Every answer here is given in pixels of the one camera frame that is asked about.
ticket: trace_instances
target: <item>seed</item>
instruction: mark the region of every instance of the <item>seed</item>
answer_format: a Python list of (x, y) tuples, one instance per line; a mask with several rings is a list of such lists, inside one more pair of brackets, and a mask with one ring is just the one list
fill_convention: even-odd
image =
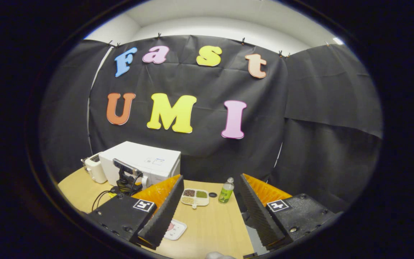
[(198, 197), (198, 198), (207, 198), (207, 193), (197, 191), (196, 197)]
[(181, 201), (184, 202), (184, 203), (188, 203), (188, 204), (193, 204), (194, 203), (194, 199), (193, 198), (188, 198), (188, 197), (181, 198)]
[(194, 190), (185, 190), (183, 192), (184, 196), (194, 197)]

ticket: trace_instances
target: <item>yellow letter m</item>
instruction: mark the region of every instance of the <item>yellow letter m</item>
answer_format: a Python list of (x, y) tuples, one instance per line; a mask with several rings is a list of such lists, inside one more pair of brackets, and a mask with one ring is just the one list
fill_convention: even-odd
[(164, 128), (168, 130), (170, 125), (175, 121), (172, 129), (175, 132), (191, 133), (193, 128), (190, 125), (191, 110), (197, 99), (191, 95), (181, 96), (177, 103), (172, 107), (166, 94), (153, 94), (153, 112), (151, 113), (151, 119), (146, 124), (148, 128), (154, 128), (158, 130), (161, 128), (159, 123), (159, 116), (161, 116), (162, 124)]

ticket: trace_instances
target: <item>small plate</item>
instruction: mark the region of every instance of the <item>small plate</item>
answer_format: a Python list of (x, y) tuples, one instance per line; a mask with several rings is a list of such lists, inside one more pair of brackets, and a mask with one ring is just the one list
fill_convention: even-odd
[(177, 240), (181, 237), (181, 235), (186, 230), (186, 224), (183, 222), (180, 222), (176, 219), (172, 219), (169, 225), (169, 228), (166, 231), (166, 234), (164, 234), (164, 238), (168, 240)]

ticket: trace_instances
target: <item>table surface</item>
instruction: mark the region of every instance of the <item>table surface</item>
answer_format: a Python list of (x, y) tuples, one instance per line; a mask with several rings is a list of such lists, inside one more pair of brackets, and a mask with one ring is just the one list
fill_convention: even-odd
[[(206, 190), (220, 194), (222, 183), (196, 182), (184, 180), (185, 188)], [(69, 202), (78, 210), (86, 213), (92, 211), (92, 204), (102, 191), (110, 190), (108, 182), (97, 183), (89, 177), (83, 168), (72, 173), (59, 183), (59, 189)], [(244, 255), (253, 254), (253, 247), (248, 236), (243, 218), (240, 214), (234, 193), (226, 204), (218, 202), (218, 196), (209, 197), (207, 206), (197, 206), (179, 202), (174, 218), (187, 225), (185, 232), (178, 240), (162, 239), (156, 251), (175, 259), (203, 259), (210, 252), (219, 252), (242, 259)], [(105, 194), (100, 204), (110, 200)]]

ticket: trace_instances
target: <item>bottle label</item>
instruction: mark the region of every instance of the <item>bottle label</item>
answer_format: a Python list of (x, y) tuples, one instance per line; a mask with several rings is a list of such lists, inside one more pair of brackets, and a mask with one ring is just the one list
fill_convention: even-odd
[(222, 188), (220, 196), (218, 197), (218, 201), (221, 203), (228, 202), (228, 200), (230, 200), (231, 193), (233, 193), (233, 190), (225, 190), (224, 188)]

